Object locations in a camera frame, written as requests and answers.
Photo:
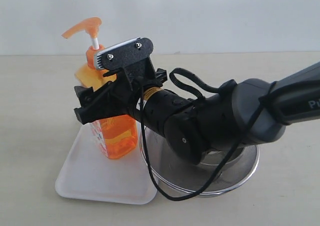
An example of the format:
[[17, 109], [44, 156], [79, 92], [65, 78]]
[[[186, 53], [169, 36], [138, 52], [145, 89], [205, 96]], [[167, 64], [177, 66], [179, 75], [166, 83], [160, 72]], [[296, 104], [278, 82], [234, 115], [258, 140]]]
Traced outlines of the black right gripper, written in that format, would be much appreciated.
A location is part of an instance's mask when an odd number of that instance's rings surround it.
[[150, 87], [162, 87], [168, 80], [165, 69], [155, 69], [149, 57], [97, 60], [99, 66], [107, 69], [104, 74], [116, 76], [114, 82], [94, 91], [93, 87], [74, 86], [75, 94], [80, 104], [86, 106], [74, 108], [77, 120], [85, 125], [100, 119], [122, 115], [133, 115], [141, 90]]

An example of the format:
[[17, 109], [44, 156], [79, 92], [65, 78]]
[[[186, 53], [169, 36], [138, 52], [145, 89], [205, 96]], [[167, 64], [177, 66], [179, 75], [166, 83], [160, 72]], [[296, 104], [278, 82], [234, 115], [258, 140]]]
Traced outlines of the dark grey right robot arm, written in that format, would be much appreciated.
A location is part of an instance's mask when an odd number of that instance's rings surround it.
[[209, 152], [275, 142], [286, 126], [320, 117], [318, 63], [272, 83], [250, 78], [218, 88], [183, 68], [154, 69], [149, 58], [109, 66], [107, 75], [116, 80], [98, 89], [74, 88], [78, 121], [128, 115], [194, 165]]

